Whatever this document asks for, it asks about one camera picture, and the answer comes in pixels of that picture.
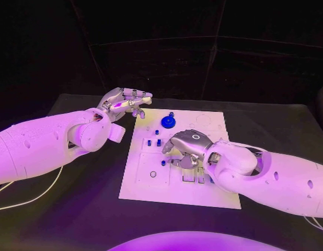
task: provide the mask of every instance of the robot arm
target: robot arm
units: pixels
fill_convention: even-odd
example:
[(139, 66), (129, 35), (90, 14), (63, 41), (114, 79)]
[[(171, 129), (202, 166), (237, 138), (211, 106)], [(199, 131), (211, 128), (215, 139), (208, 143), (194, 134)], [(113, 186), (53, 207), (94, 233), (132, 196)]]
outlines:
[(172, 137), (163, 153), (174, 147), (185, 157), (171, 160), (172, 164), (192, 169), (201, 160), (205, 173), (222, 190), (246, 195), (287, 213), (323, 218), (322, 164), (225, 140), (212, 143), (195, 130)]
[(114, 124), (126, 114), (143, 115), (152, 94), (112, 90), (97, 108), (50, 116), (14, 125), (0, 132), (0, 184), (40, 176), (96, 152), (107, 139), (120, 143), (126, 129)]

